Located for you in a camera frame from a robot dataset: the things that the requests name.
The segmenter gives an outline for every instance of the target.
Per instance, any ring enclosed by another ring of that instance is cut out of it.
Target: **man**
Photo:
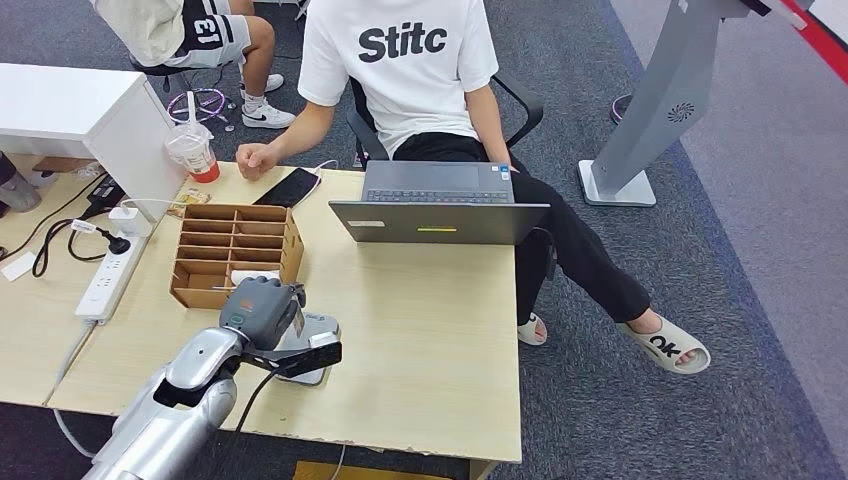
[[[515,249],[521,341],[547,339],[532,308],[550,238],[563,272],[660,366],[677,373],[705,369],[707,349],[653,312],[645,289],[612,263],[598,236],[553,188],[511,158],[489,87],[497,70],[482,0],[312,0],[298,85],[306,107],[270,144],[240,146],[236,160],[242,175],[255,180],[317,145],[348,78],[356,78],[392,158],[508,164],[517,202],[551,204],[540,228]]]
[[[269,75],[274,29],[255,15],[251,0],[90,1],[144,66],[216,68],[237,61],[245,126],[280,129],[294,120],[265,99],[284,79]]]

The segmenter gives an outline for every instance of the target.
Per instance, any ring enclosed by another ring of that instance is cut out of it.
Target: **hand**
[[[236,151],[241,176],[252,181],[259,180],[268,170],[277,165],[278,155],[271,145],[246,143]]]

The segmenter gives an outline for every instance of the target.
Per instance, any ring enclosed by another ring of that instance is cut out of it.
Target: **cardboard organizer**
[[[297,279],[303,241],[291,209],[259,205],[189,205],[183,216],[171,294],[187,308],[221,309],[234,290],[233,270],[279,270]]]

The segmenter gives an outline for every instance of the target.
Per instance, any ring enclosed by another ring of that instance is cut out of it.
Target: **robotic arm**
[[[198,332],[150,377],[83,480],[179,478],[232,411],[233,376],[242,362],[294,377],[341,361],[332,333],[310,338],[305,350],[274,350],[290,325],[301,334],[305,304],[302,285],[244,280],[221,310],[219,326]]]

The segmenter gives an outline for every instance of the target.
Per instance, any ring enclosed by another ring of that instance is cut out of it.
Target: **white t-shirt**
[[[183,0],[90,1],[97,14],[144,66],[161,65],[183,43]]]
[[[418,133],[477,138],[464,94],[497,71],[483,0],[312,0],[298,92],[334,106],[358,80],[392,155]]]

